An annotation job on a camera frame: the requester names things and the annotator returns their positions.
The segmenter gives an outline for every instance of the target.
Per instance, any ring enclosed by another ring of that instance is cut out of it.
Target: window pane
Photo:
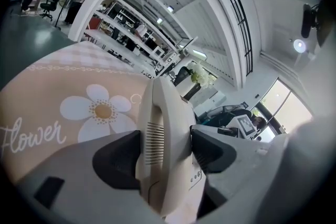
[[[312,115],[301,101],[291,93],[279,112],[275,115],[276,120],[283,125],[286,133],[290,133],[294,128],[309,121]]]
[[[267,126],[267,128],[264,129],[262,133],[259,134],[258,137],[261,137],[261,140],[260,140],[261,142],[269,143],[275,137],[275,135],[272,132],[271,128]]]
[[[279,109],[288,94],[289,89],[277,80],[260,102],[273,115]]]

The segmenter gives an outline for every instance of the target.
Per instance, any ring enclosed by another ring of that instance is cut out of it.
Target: round ceiling light
[[[300,54],[306,51],[306,44],[301,39],[296,39],[293,45],[294,49]]]

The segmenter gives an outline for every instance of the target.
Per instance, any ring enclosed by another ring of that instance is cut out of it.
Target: white flower print
[[[120,95],[109,99],[108,90],[98,84],[86,88],[88,98],[70,96],[60,106],[60,113],[68,120],[88,118],[78,133],[78,142],[109,135],[110,126],[115,133],[134,131],[136,125],[128,116],[120,113],[131,109],[131,102]]]

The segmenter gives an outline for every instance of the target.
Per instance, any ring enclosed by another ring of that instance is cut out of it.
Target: flower petal
[[[131,102],[126,97],[121,96],[121,95],[113,96],[110,99],[110,103],[114,105],[117,112],[126,112],[126,111],[131,110],[132,108]]]
[[[109,92],[102,85],[91,84],[86,88],[86,93],[91,98],[93,102],[96,102],[98,99],[108,101],[109,100]]]
[[[116,121],[110,123],[110,125],[115,133],[134,131],[137,129],[134,121],[132,121],[130,117],[121,113],[117,113]]]
[[[63,117],[68,120],[83,120],[92,114],[90,113],[91,100],[81,96],[70,96],[65,98],[59,108]]]
[[[79,130],[78,143],[101,138],[109,134],[110,126],[108,123],[98,124],[98,121],[95,121],[93,118],[89,118]]]

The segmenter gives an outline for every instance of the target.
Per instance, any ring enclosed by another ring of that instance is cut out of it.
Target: white table
[[[124,28],[122,25],[117,23],[115,20],[113,20],[111,17],[99,12],[95,11],[95,14],[98,15],[101,19],[109,23],[114,28],[118,29],[120,32],[122,32],[124,35],[129,37],[135,44],[139,45],[141,48],[143,48],[146,52],[151,54],[153,52],[152,49],[150,49],[144,42],[141,41],[140,38],[138,38],[136,35],[129,32],[126,28]],[[166,63],[161,59],[161,57],[157,55],[152,55],[151,58],[158,61],[161,65],[166,66]]]
[[[129,49],[126,49],[126,47],[122,46],[117,41],[115,41],[113,38],[106,35],[105,33],[99,30],[96,30],[96,29],[91,29],[91,30],[86,29],[84,33],[96,39],[97,41],[103,43],[107,48],[125,57],[127,60],[129,60],[130,62],[135,64],[137,67],[142,69],[145,73],[148,73],[154,77],[156,76],[155,69],[153,66],[151,66],[149,63],[147,63],[146,61],[136,56]]]

